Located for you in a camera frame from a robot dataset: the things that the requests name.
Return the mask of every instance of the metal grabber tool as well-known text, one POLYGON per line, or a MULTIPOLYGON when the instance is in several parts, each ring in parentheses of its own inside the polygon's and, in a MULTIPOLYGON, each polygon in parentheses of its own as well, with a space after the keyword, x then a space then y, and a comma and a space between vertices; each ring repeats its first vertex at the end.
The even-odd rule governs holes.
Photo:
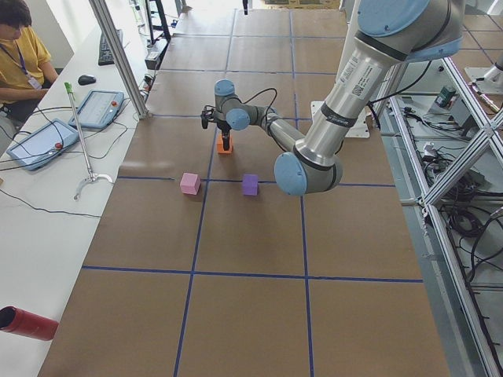
POLYGON ((91 162, 89 160, 89 155, 87 154, 86 141, 84 140, 84 134, 82 132, 82 127, 80 126, 79 115, 77 113, 77 107, 75 106, 75 98, 74 98, 73 91, 72 91, 72 85, 70 82, 66 82, 64 84, 64 86, 66 87, 66 93, 68 93, 68 97, 70 98, 70 105, 72 106, 73 117, 75 118, 75 124, 77 125, 77 131, 79 132, 79 140, 80 140, 80 144, 82 145, 84 159, 86 159, 87 172, 89 173, 89 176, 82 179, 81 182, 79 183, 79 185, 77 186, 77 190, 75 192, 75 195, 73 196, 73 199, 78 200, 80 197, 80 193, 85 185, 90 184, 90 183, 94 183, 98 179, 106 179, 107 181, 109 181, 110 183, 113 184, 113 180, 107 174, 97 174, 97 173, 93 172, 93 168, 91 167, 91 162))

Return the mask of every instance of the orange block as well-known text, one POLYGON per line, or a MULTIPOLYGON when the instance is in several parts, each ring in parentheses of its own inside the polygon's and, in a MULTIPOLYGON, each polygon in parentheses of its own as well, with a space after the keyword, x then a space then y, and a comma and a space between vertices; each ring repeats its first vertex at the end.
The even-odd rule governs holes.
POLYGON ((218 139, 217 139, 217 152, 222 153, 222 154, 227 154, 229 155, 230 153, 233 152, 233 135, 229 135, 229 150, 225 151, 223 149, 223 139, 222 139, 222 134, 219 134, 218 139))

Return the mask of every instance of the blue joint cap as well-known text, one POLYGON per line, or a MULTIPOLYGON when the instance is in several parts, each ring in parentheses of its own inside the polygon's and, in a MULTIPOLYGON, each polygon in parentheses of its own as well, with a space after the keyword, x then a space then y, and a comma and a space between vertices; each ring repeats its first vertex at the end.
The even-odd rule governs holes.
POLYGON ((463 38, 458 38, 439 46, 430 47, 429 49, 422 49, 421 51, 416 51, 415 53, 411 53, 407 57, 406 62, 426 61, 433 59, 441 59, 443 57, 450 57, 451 55, 454 55, 461 48, 461 42, 463 42, 463 38))
POLYGON ((242 108, 233 108, 227 112, 226 122, 233 130, 241 131, 250 125, 250 116, 242 108))
POLYGON ((230 96, 234 94, 234 83, 228 79, 218 80, 215 84, 215 96, 230 96))
POLYGON ((306 193, 306 171, 293 153, 285 152, 277 157, 274 177, 280 189, 287 194, 301 196, 306 193))
POLYGON ((430 0, 362 0, 358 8, 360 30, 371 37, 386 37, 417 20, 430 0))

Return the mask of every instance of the red cylinder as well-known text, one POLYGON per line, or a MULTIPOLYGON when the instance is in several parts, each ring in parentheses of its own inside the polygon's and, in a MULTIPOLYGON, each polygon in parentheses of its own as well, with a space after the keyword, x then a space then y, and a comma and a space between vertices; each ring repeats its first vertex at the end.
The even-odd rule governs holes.
POLYGON ((51 340, 54 338, 58 323, 55 320, 38 316, 7 306, 0 310, 0 330, 27 336, 40 340, 51 340))

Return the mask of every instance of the computer mouse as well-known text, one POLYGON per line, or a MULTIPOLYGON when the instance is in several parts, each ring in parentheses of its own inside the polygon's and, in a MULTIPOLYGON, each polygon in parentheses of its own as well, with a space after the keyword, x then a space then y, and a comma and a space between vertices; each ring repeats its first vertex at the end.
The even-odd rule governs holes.
POLYGON ((93 75, 82 75, 79 77, 79 85, 89 85, 94 84, 96 82, 96 77, 93 75))

